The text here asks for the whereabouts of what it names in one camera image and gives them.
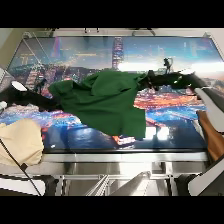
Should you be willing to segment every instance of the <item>tower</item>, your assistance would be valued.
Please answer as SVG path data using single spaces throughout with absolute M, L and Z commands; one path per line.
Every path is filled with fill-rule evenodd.
M 112 50 L 112 68 L 118 69 L 118 65 L 124 60 L 123 40 L 122 37 L 114 37 Z

